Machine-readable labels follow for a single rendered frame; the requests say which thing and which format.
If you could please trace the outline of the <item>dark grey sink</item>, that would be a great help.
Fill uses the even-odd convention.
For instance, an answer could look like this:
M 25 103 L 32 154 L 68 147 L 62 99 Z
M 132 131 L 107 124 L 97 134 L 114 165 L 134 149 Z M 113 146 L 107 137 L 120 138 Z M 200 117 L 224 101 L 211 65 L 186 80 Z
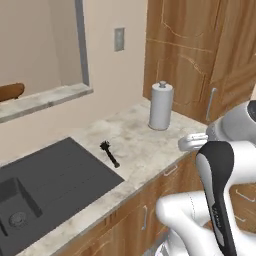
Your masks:
M 15 256 L 122 182 L 70 137 L 0 167 L 0 256 Z

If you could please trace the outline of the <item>wooden tall cabinet door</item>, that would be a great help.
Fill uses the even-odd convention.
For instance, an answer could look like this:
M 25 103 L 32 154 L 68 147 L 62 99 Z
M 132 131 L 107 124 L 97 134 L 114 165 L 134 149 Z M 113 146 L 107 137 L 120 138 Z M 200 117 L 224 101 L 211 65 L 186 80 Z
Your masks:
M 173 110 L 205 121 L 221 0 L 148 0 L 143 96 L 165 81 Z
M 256 84 L 256 0 L 228 0 L 211 87 L 209 119 L 250 99 Z

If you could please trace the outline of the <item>grey wall outlet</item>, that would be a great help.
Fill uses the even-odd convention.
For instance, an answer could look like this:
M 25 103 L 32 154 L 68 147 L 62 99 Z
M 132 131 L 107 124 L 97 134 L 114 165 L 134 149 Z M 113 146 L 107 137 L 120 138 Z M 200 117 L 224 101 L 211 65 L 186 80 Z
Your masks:
M 125 42 L 125 29 L 116 28 L 114 30 L 114 50 L 122 51 L 124 49 Z

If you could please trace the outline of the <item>grey window frame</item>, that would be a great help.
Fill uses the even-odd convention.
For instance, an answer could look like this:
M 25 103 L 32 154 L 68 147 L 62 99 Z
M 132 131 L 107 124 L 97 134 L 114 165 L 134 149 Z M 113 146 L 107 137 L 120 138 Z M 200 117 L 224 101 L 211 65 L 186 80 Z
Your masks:
M 75 12 L 76 12 L 76 23 L 77 23 L 77 34 L 78 34 L 82 80 L 84 84 L 89 85 L 89 69 L 88 69 L 87 48 L 86 48 L 83 0 L 74 0 L 74 4 L 75 4 Z

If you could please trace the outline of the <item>wooden base cabinet door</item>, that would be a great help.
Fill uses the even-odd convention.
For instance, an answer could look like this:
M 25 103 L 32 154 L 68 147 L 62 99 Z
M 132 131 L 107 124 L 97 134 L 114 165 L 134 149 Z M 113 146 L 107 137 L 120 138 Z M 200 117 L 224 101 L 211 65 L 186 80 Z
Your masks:
M 104 235 L 95 256 L 142 256 L 167 228 L 156 217 L 157 192 L 140 192 L 104 219 Z M 147 205 L 147 227 L 143 225 Z

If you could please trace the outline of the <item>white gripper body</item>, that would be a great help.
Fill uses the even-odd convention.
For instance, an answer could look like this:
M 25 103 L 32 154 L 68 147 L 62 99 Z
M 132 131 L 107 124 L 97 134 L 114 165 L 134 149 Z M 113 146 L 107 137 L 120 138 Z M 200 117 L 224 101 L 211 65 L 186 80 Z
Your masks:
M 208 140 L 205 133 L 188 134 L 178 141 L 180 151 L 195 151 L 200 149 Z

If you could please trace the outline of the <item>black dish brush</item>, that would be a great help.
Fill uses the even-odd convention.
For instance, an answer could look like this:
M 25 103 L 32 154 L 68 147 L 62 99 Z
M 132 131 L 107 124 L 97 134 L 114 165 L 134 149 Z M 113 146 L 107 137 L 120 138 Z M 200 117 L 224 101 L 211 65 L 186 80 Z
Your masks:
M 109 150 L 110 143 L 108 141 L 103 141 L 100 144 L 100 148 L 107 153 L 107 155 L 110 158 L 111 162 L 113 163 L 114 167 L 118 168 L 120 166 L 120 164 L 117 162 L 117 160 L 114 158 L 114 156 L 112 155 L 112 153 Z

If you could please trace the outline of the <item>marble window sill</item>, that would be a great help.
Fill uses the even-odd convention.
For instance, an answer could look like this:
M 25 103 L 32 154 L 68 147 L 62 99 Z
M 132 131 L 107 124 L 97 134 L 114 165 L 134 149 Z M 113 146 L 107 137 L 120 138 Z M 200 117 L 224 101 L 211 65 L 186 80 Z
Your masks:
M 84 83 L 65 85 L 52 90 L 0 103 L 0 124 L 91 94 L 93 88 Z

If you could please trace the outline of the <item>brown wooden chair back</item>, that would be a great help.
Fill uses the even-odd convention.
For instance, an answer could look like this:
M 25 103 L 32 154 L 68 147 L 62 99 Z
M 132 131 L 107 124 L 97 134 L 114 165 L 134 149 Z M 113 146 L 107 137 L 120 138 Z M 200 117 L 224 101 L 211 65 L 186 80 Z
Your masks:
M 25 90 L 25 85 L 23 83 L 15 83 L 0 86 L 0 102 L 18 99 Z

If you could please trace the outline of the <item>grey paper towel roll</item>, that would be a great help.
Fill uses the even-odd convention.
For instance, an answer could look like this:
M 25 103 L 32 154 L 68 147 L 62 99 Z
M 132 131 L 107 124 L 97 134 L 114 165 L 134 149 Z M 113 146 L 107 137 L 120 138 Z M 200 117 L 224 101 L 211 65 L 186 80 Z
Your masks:
M 152 85 L 148 126 L 154 130 L 167 130 L 170 125 L 174 88 L 166 81 Z

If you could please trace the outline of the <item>wooden drawer front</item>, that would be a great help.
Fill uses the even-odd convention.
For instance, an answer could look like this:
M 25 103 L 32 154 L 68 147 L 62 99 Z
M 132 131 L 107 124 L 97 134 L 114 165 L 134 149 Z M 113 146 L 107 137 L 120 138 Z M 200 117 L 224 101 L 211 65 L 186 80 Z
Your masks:
M 256 183 L 233 185 L 230 196 L 235 212 L 247 210 L 256 213 Z
M 161 175 L 157 189 L 158 197 L 202 189 L 202 183 L 196 169 L 195 156 L 195 152 L 190 153 L 176 163 L 178 168 L 175 172 L 167 177 Z
M 246 222 L 240 222 L 236 220 L 238 227 L 244 231 L 252 232 L 256 234 L 256 212 L 250 209 L 235 209 L 234 215 L 246 219 Z

